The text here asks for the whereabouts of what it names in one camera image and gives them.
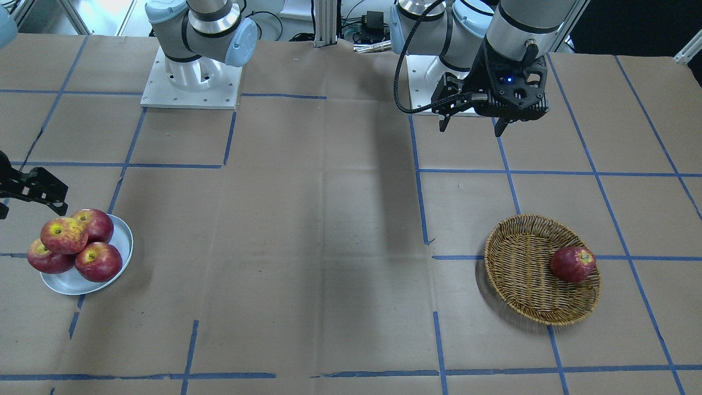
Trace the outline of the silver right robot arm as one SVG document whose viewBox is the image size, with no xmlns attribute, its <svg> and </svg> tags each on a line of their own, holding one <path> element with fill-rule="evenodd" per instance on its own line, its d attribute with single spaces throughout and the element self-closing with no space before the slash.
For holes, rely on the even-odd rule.
<svg viewBox="0 0 702 395">
<path fill-rule="evenodd" d="M 143 108 L 234 110 L 242 67 L 258 30 L 235 1 L 147 1 L 160 43 L 140 104 Z M 2 199 L 38 202 L 60 216 L 68 186 L 45 168 L 24 173 L 2 152 Z M 2 218 L 9 208 L 2 201 Z"/>
</svg>

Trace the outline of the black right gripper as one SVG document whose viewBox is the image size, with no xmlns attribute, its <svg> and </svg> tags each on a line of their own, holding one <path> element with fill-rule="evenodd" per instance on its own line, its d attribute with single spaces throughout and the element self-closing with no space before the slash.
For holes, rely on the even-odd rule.
<svg viewBox="0 0 702 395">
<path fill-rule="evenodd" d="M 8 182 L 8 193 L 5 190 Z M 11 167 L 8 156 L 1 151 L 1 219 L 7 217 L 9 208 L 3 199 L 18 199 L 25 202 L 37 202 L 49 207 L 61 217 L 66 215 L 68 204 L 65 202 L 69 187 L 43 167 L 32 168 L 23 173 Z"/>
</svg>

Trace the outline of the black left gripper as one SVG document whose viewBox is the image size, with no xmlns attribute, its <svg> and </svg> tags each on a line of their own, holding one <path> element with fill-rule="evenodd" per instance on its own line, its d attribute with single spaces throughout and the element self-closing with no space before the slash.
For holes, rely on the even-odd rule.
<svg viewBox="0 0 702 395">
<path fill-rule="evenodd" d="M 471 106 L 478 115 L 496 119 L 497 137 L 502 136 L 509 123 L 543 117 L 550 109 L 545 57 L 533 38 L 523 43 L 522 55 L 517 60 L 508 58 L 484 38 L 466 81 L 445 72 L 431 97 L 431 111 L 439 117 L 439 131 L 445 132 L 451 116 Z"/>
</svg>

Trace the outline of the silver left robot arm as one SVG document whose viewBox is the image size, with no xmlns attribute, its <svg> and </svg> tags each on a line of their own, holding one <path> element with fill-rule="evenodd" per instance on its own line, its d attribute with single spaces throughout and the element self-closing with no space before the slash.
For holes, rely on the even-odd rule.
<svg viewBox="0 0 702 395">
<path fill-rule="evenodd" d="M 406 114 L 431 111 L 443 132 L 451 117 L 473 109 L 507 125 L 549 111 L 546 54 L 569 35 L 587 1 L 396 1 L 389 24 L 399 55 L 393 81 L 396 106 Z M 399 75 L 406 55 L 433 56 L 429 102 L 401 104 Z"/>
</svg>

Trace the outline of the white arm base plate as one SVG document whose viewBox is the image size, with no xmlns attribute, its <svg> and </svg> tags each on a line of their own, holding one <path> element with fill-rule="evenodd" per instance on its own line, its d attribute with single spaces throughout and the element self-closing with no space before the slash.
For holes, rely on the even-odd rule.
<svg viewBox="0 0 702 395">
<path fill-rule="evenodd" d="M 457 70 L 442 63 L 441 57 L 433 55 L 407 55 L 407 75 L 409 78 L 410 104 L 412 108 L 432 103 L 432 95 L 444 73 L 450 72 L 458 78 L 465 78 L 470 69 Z"/>
<path fill-rule="evenodd" d="M 158 48 L 140 104 L 144 108 L 235 110 L 241 67 L 201 57 L 179 63 Z"/>
</svg>

